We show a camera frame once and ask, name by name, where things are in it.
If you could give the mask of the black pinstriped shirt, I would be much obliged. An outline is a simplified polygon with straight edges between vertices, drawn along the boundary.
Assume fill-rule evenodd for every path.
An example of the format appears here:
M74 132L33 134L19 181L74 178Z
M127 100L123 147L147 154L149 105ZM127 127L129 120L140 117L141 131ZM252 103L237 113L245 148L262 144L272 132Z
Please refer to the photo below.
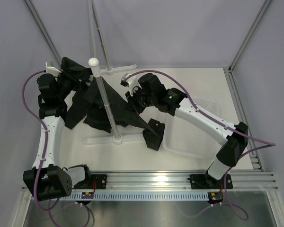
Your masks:
M83 122L90 127L110 133L112 126L97 82L93 79L90 85L86 84L86 80L93 75L92 70L68 57L62 58L61 70L81 79L81 84L77 86L72 97L72 105L67 111L65 127L73 129L81 120L84 120ZM104 79L102 79L102 82L115 123L122 127L130 125L142 128L146 146L158 151L163 140L165 124L154 119L146 122L140 117L137 109L131 110L129 104Z

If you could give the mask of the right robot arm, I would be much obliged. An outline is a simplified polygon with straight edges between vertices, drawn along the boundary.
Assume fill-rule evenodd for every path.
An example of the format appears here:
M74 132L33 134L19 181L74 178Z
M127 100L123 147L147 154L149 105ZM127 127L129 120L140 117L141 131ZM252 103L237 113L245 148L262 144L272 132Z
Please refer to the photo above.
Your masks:
M221 148L214 161L202 177L191 181L201 189L219 188L226 172L236 166L248 145L248 126L243 122L226 122L205 110L193 102L184 88L166 89L156 73L155 70L145 70L140 78L135 74L122 77L121 85L129 89L125 94L129 107L142 113L145 108L154 106L163 113L193 124L216 140Z

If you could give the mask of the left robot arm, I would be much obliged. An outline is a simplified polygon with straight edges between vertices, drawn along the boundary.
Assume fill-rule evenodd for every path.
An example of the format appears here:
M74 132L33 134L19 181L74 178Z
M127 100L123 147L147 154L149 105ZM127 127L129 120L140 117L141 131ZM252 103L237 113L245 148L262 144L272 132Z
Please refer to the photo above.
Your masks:
M34 76L38 77L40 91L38 114L32 112L26 103L25 87L21 95L26 110L40 122L41 134L36 158L31 169L23 172L23 181L39 204L69 196L77 186L83 189L90 187L92 176L86 164L60 167L60 146L67 112L65 98L73 90L74 81L62 72L53 75L42 70L30 78Z

